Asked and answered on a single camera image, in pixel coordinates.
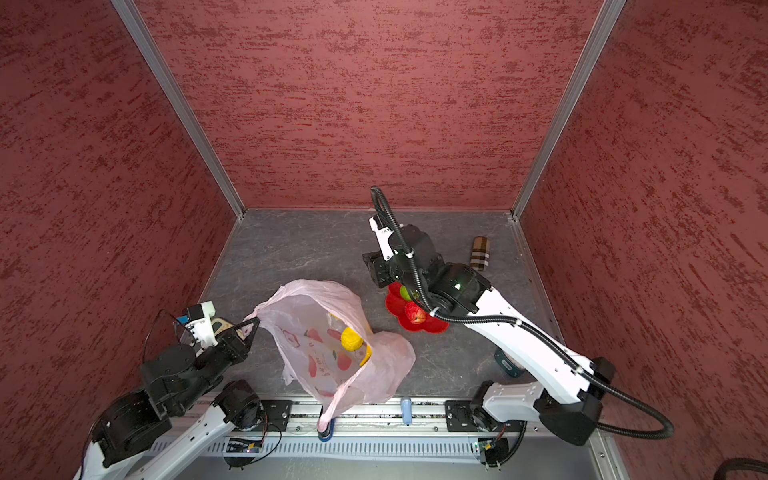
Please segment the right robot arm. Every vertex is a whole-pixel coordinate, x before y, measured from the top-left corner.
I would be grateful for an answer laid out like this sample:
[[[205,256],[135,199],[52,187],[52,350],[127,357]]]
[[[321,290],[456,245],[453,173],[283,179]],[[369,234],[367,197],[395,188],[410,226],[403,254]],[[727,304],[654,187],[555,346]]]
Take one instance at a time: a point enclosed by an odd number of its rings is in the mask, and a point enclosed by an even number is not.
[[[532,375],[528,384],[483,383],[471,402],[475,422],[484,428],[506,421],[539,422],[559,439],[584,445],[597,428],[605,394],[585,376],[609,382],[614,366],[556,341],[470,266],[444,262],[417,227],[407,225],[395,233],[377,216],[369,224],[379,249],[363,260],[378,287],[400,284],[427,315],[482,335]]]

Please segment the green kiwi fruit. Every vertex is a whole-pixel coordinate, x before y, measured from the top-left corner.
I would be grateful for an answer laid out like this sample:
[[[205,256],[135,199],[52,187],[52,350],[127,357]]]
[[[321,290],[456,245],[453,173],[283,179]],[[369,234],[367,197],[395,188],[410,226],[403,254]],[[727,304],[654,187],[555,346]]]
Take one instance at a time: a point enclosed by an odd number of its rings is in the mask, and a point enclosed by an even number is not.
[[[411,297],[411,295],[409,293],[409,290],[404,285],[400,286],[400,288],[399,288],[399,295],[406,302],[412,302],[413,301],[413,299],[412,299],[412,297]]]

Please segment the red strawberry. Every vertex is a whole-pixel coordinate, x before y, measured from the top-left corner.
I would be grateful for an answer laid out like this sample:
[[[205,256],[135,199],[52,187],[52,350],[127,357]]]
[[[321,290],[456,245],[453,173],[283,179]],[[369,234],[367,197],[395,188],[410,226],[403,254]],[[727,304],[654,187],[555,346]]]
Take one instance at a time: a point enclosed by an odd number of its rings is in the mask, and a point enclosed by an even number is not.
[[[410,325],[421,325],[428,319],[428,315],[415,302],[407,302],[405,304],[404,313],[406,321]]]

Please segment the yellow lemon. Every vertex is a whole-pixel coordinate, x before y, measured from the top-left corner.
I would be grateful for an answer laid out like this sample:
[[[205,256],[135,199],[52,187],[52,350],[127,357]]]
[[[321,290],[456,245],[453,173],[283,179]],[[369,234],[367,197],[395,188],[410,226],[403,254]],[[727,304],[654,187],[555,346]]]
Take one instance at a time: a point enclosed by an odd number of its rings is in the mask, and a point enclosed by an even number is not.
[[[363,338],[352,328],[345,328],[341,334],[340,342],[346,351],[354,352],[364,345]]]

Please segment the pink printed plastic bag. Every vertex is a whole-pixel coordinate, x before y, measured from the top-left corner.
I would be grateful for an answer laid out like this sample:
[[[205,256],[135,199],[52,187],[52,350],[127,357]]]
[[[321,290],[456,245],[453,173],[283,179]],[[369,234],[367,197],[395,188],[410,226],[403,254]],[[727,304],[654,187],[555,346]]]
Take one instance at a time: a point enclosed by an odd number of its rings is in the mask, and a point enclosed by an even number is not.
[[[322,405],[317,430],[347,410],[382,403],[395,395],[411,371],[416,355],[402,335],[372,331],[361,299],[334,281],[295,280],[281,286],[247,318],[257,316],[283,359],[283,380],[298,382]],[[340,342],[352,328],[372,348],[346,351]]]

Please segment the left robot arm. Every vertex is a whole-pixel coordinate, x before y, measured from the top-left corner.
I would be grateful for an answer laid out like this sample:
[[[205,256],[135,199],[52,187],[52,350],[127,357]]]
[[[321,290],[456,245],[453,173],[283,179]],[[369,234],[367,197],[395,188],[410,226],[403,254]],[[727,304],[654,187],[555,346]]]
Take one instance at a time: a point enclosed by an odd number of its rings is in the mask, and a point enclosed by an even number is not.
[[[83,448],[76,479],[173,479],[214,442],[235,430],[262,422],[263,407],[245,380],[228,383],[203,414],[155,458],[133,466],[155,441],[205,394],[223,381],[224,373],[244,362],[259,319],[253,317],[222,330],[216,344],[200,354],[187,344],[168,347],[142,363],[142,387],[110,404],[93,423]]]

